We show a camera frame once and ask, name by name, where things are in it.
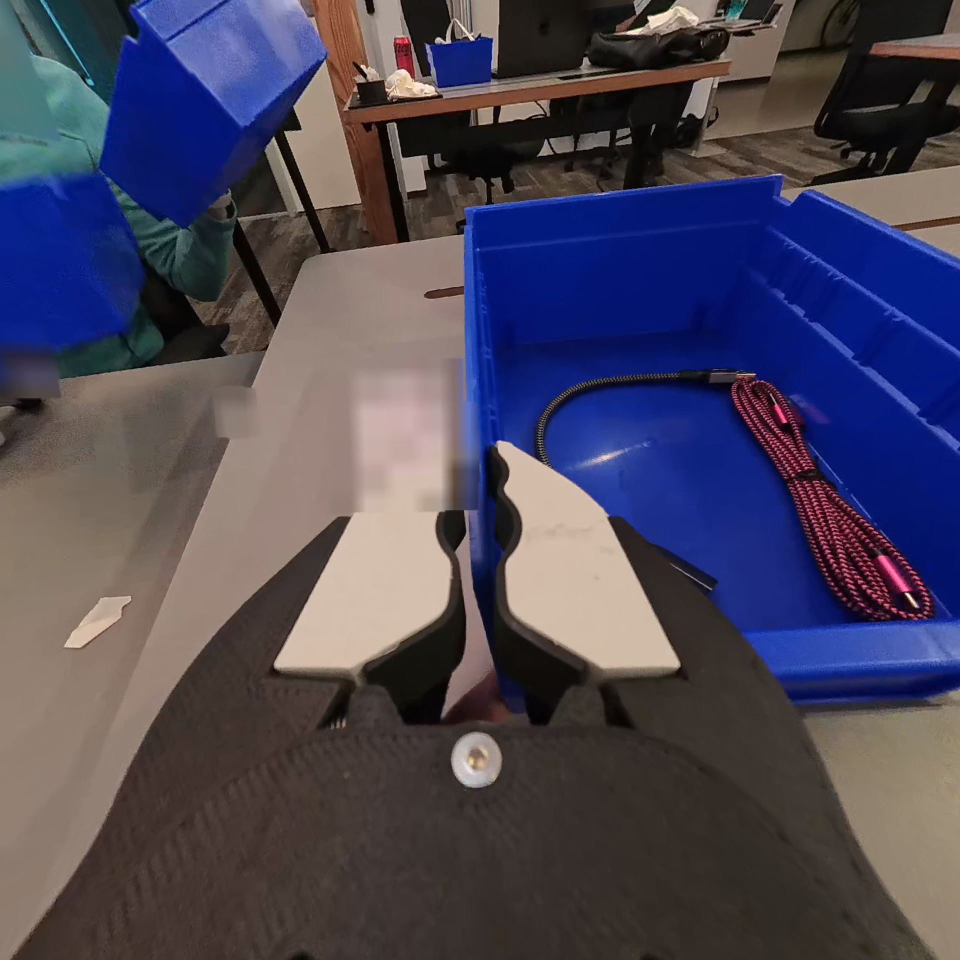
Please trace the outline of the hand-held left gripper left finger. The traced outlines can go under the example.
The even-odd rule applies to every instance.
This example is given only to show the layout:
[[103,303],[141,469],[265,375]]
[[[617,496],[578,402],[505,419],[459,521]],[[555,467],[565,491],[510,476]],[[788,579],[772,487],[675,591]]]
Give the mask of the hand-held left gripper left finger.
[[380,687],[407,724],[441,720],[466,649],[462,510],[356,512],[273,661],[280,676]]

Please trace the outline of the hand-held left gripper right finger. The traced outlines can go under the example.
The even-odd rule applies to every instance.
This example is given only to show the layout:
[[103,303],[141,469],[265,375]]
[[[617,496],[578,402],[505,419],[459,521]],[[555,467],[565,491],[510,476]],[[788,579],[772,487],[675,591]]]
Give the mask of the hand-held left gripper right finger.
[[681,661],[612,518],[506,440],[487,451],[494,502],[494,657],[546,723],[576,687],[679,675]]

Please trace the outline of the blue plastic bin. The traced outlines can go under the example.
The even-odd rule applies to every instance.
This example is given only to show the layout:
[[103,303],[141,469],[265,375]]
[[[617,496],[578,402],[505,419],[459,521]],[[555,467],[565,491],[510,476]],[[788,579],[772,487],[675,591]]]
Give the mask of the blue plastic bin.
[[328,51],[297,1],[133,4],[100,169],[191,226],[257,163]]
[[59,354],[126,332],[144,270],[100,173],[1,188],[3,351]]
[[598,378],[753,372],[786,395],[839,495],[933,595],[858,622],[816,568],[786,485],[728,386],[597,390],[550,421],[556,468],[708,595],[796,703],[958,690],[958,260],[776,176],[469,212],[469,438],[534,453],[562,391]]

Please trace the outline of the white paper scrap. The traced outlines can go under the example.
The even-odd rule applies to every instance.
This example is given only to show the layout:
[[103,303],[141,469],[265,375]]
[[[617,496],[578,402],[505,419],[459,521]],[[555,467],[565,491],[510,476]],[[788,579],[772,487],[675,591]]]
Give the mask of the white paper scrap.
[[118,623],[132,602],[130,595],[109,596],[100,598],[90,611],[81,619],[78,626],[72,630],[64,643],[64,649],[79,650]]

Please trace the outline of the wooden office desk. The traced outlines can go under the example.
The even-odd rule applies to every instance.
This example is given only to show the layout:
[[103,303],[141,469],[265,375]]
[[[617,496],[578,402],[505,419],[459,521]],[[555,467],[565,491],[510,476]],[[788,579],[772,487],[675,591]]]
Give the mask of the wooden office desk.
[[686,84],[725,78],[733,63],[726,56],[665,69],[646,71],[601,71],[582,66],[577,71],[561,71],[521,78],[495,78],[486,83],[452,87],[431,99],[399,102],[385,101],[359,105],[358,95],[351,92],[342,108],[342,126],[362,126],[376,133],[382,174],[369,170],[371,159],[361,153],[355,175],[368,232],[375,245],[393,245],[410,240],[405,217],[405,195],[388,132],[390,124],[403,119],[462,113],[493,107],[526,104],[548,100],[570,99],[624,90],[679,88]]

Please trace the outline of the blue tote bag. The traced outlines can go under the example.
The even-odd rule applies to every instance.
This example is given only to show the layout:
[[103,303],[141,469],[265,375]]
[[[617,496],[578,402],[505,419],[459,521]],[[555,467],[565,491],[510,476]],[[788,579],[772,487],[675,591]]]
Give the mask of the blue tote bag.
[[495,42],[473,33],[458,19],[445,34],[424,44],[430,75],[439,90],[486,85],[493,78]]

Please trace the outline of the black duffel bag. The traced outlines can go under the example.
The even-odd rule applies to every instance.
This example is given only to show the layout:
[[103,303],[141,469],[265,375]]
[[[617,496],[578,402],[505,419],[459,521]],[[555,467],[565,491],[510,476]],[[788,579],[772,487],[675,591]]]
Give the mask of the black duffel bag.
[[700,26],[663,34],[595,32],[585,56],[591,66],[617,71],[666,69],[714,62],[730,39],[726,29]]

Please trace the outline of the black laptop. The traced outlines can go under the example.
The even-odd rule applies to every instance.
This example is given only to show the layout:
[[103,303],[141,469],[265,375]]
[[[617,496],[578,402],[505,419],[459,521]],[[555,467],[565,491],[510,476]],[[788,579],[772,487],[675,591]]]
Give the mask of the black laptop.
[[493,76],[515,79],[578,69],[588,42],[582,1],[500,1]]

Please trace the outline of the black office chair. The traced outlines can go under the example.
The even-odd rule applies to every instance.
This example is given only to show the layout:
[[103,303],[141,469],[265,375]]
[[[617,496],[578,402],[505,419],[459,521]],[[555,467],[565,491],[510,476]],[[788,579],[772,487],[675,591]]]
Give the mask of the black office chair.
[[841,72],[813,126],[858,163],[819,174],[825,186],[910,170],[930,138],[958,130],[958,46],[933,48],[947,26],[951,1],[864,1]]

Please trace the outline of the wooden post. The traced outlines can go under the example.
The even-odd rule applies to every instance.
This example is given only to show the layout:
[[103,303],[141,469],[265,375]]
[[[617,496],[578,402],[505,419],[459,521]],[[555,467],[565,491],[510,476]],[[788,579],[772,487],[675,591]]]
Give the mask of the wooden post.
[[319,35],[327,49],[328,74],[340,111],[342,130],[358,189],[366,232],[375,246],[409,241],[404,207],[400,223],[394,215],[400,199],[396,174],[387,167],[393,160],[386,126],[365,126],[348,119],[347,107],[354,94],[355,66],[369,66],[357,6],[354,1],[313,1]]

